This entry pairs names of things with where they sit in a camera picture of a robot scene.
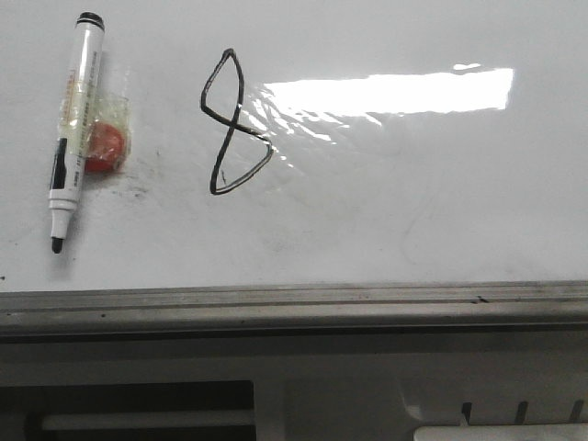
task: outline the whiteboard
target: whiteboard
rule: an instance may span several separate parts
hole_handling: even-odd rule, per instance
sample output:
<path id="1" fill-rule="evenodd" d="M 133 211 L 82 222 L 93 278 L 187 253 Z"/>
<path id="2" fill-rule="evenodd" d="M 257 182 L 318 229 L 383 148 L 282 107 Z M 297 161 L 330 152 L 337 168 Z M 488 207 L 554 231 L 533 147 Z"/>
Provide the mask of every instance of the whiteboard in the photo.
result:
<path id="1" fill-rule="evenodd" d="M 48 183 L 85 10 L 105 20 L 101 87 L 130 100 L 132 153 L 118 174 L 87 177 L 55 255 Z M 586 279 L 587 13 L 572 1 L 2 0 L 0 290 Z M 229 47 L 241 122 L 266 127 L 277 152 L 214 197 L 226 128 L 198 101 Z M 234 106 L 230 81 L 215 88 L 219 111 Z"/>

